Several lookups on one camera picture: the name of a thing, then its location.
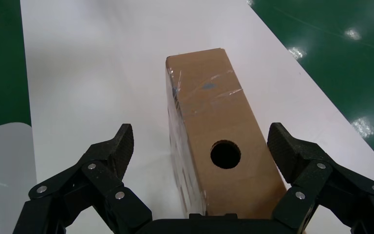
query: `white surface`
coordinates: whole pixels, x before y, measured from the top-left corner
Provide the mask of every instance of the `white surface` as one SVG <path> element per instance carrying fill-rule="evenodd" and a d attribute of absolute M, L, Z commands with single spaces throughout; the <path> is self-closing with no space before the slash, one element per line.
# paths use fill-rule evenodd
<path fill-rule="evenodd" d="M 164 63 L 217 47 L 226 50 L 265 138 L 272 122 L 282 122 L 374 179 L 374 152 L 244 0 L 21 0 L 21 8 L 38 181 L 129 122 L 135 151 L 126 186 L 154 218 L 182 217 Z M 111 233 L 92 210 L 68 231 Z M 307 232 L 348 228 L 320 208 Z"/>
<path fill-rule="evenodd" d="M 36 185 L 32 128 L 24 123 L 0 126 L 0 234 L 12 233 L 28 192 Z"/>

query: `circular hole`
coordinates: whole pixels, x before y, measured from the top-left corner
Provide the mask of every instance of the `circular hole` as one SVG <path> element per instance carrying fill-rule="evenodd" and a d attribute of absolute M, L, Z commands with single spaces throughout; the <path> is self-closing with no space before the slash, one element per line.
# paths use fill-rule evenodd
<path fill-rule="evenodd" d="M 217 141 L 211 148 L 210 157 L 214 165 L 223 169 L 231 169 L 239 164 L 241 153 L 235 143 L 229 140 L 221 140 Z"/>

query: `green floor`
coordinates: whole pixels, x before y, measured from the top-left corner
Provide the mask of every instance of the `green floor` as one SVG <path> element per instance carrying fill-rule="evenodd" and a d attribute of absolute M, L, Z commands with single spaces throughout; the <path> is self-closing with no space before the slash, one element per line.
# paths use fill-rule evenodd
<path fill-rule="evenodd" d="M 0 0 L 0 125 L 31 125 L 19 0 Z"/>
<path fill-rule="evenodd" d="M 374 0 L 251 6 L 374 150 Z"/>

